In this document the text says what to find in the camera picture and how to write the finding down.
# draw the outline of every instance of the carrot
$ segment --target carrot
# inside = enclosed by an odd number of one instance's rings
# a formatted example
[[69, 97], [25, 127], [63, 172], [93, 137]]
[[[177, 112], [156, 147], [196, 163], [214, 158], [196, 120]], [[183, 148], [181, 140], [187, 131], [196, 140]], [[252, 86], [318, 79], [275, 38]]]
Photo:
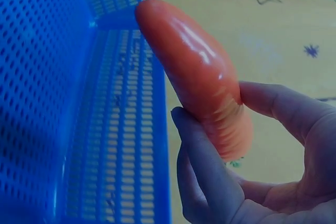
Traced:
[[203, 125], [222, 159], [244, 156], [253, 125], [240, 98], [236, 70], [221, 44], [162, 0], [142, 1], [135, 17], [182, 106]]

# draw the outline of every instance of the table surface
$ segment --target table surface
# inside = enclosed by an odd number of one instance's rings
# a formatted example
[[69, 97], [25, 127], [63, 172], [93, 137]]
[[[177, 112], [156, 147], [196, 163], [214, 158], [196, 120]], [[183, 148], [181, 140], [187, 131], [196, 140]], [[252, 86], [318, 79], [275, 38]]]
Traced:
[[[286, 85], [314, 98], [336, 97], [336, 0], [166, 0], [220, 41], [240, 80]], [[166, 78], [173, 223], [188, 223], [176, 181], [180, 138], [170, 111], [180, 105]], [[240, 167], [247, 179], [283, 183], [303, 173], [303, 148], [277, 121], [252, 111], [255, 138]]]

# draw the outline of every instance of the hand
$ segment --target hand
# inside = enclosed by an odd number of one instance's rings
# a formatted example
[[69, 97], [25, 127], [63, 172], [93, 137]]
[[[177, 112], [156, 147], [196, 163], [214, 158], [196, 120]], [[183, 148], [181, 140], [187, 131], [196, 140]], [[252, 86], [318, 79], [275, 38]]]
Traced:
[[249, 108], [277, 119], [305, 148], [304, 175], [282, 185], [238, 177], [225, 167], [201, 125], [175, 108], [184, 217], [192, 224], [336, 223], [336, 109], [279, 85], [242, 82], [240, 88]]

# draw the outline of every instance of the finger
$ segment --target finger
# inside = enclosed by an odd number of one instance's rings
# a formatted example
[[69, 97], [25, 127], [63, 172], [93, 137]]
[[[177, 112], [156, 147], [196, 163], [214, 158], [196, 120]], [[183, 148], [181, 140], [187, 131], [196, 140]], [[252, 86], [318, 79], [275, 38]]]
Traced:
[[198, 184], [217, 221], [229, 223], [244, 201], [244, 193], [230, 176], [202, 126], [184, 109], [172, 111]]
[[281, 85], [240, 83], [244, 104], [252, 110], [279, 120], [304, 145], [312, 127], [336, 109]]
[[263, 205], [270, 190], [276, 184], [248, 181], [240, 177], [234, 171], [229, 170], [231, 177], [235, 178], [244, 191], [245, 199]]
[[183, 216], [192, 224], [213, 223], [212, 214], [200, 189], [188, 154], [181, 145], [177, 157], [177, 183], [183, 207]]

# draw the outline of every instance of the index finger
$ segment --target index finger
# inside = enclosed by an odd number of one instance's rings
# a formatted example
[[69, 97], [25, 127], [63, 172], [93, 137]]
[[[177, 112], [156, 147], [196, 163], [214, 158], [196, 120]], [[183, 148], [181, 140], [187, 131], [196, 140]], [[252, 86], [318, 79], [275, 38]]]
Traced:
[[229, 174], [202, 126], [183, 108], [175, 108], [172, 117], [212, 213], [221, 223], [229, 223], [245, 199], [242, 188]]
[[336, 113], [333, 106], [281, 85], [240, 82], [239, 86], [246, 106], [277, 119], [302, 145], [321, 118]]

